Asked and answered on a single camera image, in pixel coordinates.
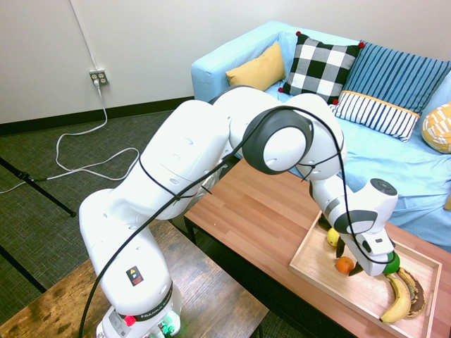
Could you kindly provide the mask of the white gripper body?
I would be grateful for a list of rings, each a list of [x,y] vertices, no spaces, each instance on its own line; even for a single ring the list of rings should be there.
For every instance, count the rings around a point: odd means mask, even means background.
[[[393,257],[394,246],[387,232],[363,232],[355,237],[341,234],[340,237],[369,276],[382,274]]]

